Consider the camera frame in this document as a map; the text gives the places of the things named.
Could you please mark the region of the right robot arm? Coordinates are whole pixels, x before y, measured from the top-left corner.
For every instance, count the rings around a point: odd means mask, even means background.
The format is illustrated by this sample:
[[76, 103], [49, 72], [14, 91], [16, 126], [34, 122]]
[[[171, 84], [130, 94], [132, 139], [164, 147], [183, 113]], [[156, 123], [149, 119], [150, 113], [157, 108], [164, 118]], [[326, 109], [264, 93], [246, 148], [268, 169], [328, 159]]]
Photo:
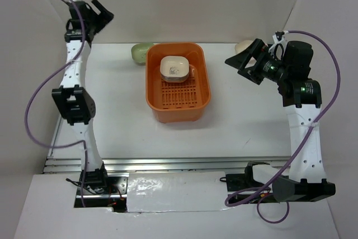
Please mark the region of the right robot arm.
[[239, 54], [225, 60], [242, 77], [260, 85], [275, 82], [289, 121], [291, 158], [288, 175], [266, 163], [249, 163], [243, 182], [249, 189], [268, 183], [278, 202], [314, 202], [335, 195], [323, 167], [319, 123], [322, 111], [321, 86], [310, 79], [312, 46], [290, 41], [268, 47], [256, 39]]

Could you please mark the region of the green plate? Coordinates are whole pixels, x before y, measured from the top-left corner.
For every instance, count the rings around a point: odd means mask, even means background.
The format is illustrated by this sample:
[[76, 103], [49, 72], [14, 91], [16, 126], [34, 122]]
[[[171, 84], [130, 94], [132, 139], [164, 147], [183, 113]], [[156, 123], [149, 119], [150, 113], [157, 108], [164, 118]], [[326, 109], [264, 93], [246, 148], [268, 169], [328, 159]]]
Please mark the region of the green plate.
[[146, 65], [147, 52], [154, 43], [139, 43], [131, 48], [131, 57], [137, 65]]

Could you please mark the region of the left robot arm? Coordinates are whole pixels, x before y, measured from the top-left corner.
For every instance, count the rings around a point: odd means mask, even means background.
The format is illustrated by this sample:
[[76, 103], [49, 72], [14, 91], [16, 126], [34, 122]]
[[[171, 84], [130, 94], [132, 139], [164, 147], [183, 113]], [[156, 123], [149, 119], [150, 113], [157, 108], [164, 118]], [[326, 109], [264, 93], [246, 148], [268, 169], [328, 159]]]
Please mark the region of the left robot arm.
[[69, 5], [71, 18], [67, 21], [64, 35], [68, 66], [60, 86], [53, 89], [51, 95], [61, 117], [80, 141], [80, 185], [96, 194], [107, 194], [110, 191], [110, 179], [99, 155], [93, 131], [96, 104], [85, 89], [84, 77], [92, 41], [114, 15], [98, 0], [92, 0], [91, 3], [88, 5], [85, 1], [75, 0]]

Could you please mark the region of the pink-brown plate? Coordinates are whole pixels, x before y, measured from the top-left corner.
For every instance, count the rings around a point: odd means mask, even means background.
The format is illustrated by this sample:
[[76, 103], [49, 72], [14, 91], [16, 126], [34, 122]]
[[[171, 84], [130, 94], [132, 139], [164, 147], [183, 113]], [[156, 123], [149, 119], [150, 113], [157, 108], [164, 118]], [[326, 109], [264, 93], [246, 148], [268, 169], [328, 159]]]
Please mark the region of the pink-brown plate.
[[187, 80], [187, 78], [182, 79], [168, 79], [168, 78], [162, 78], [162, 81], [166, 83], [184, 83]]

